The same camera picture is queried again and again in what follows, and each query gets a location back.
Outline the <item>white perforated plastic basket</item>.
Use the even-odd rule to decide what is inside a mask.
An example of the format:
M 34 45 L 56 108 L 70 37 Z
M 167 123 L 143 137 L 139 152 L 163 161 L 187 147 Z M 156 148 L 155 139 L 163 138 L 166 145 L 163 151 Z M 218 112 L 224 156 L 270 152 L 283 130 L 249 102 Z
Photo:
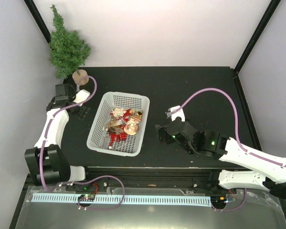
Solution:
M 147 124 L 150 100 L 146 96 L 128 94 L 121 92 L 107 92 L 103 95 L 99 108 L 92 123 L 87 139 L 87 147 L 100 153 L 117 156 L 137 156 L 141 151 L 143 136 Z M 135 135 L 127 135 L 127 139 L 121 142 L 114 142 L 112 149 L 109 149 L 110 133 L 120 134 L 124 132 L 126 122 L 123 117 L 112 117 L 111 111 L 114 108 L 134 109 L 142 111 L 142 120 L 139 123 L 139 130 Z

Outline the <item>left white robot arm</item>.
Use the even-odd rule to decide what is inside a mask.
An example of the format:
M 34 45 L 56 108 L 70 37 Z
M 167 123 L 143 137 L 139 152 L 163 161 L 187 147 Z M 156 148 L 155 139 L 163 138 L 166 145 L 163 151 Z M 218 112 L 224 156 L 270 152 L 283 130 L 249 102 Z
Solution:
M 81 190 L 88 190 L 93 184 L 92 177 L 85 174 L 84 167 L 69 164 L 61 150 L 61 141 L 70 115 L 84 116 L 86 108 L 81 105 L 90 93 L 84 89 L 76 91 L 70 84 L 56 85 L 55 92 L 46 107 L 42 134 L 34 147 L 25 151 L 25 161 L 37 186 L 76 181 Z

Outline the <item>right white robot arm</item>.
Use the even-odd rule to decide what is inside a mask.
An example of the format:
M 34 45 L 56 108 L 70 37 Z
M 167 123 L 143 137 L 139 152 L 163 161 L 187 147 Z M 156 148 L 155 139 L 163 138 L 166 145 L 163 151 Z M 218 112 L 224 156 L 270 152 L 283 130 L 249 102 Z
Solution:
M 197 158 L 213 159 L 236 164 L 246 171 L 217 173 L 207 180 L 208 189 L 249 188 L 268 191 L 271 195 L 286 199 L 286 157 L 264 153 L 242 146 L 232 137 L 216 131 L 200 131 L 180 118 L 171 123 L 156 126 L 159 142 L 177 143 L 187 153 Z

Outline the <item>small green christmas tree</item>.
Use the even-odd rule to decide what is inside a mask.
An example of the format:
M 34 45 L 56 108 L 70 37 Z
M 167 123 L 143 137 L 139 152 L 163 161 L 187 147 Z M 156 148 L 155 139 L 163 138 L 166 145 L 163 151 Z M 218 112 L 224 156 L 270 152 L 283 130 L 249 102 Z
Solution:
M 57 79 L 67 79 L 72 76 L 77 85 L 85 85 L 89 78 L 87 73 L 79 67 L 85 65 L 92 49 L 90 45 L 80 37 L 78 31 L 69 31 L 64 25 L 64 19 L 59 14 L 56 6 L 51 5 L 53 13 L 51 31 L 50 62 L 55 68 Z

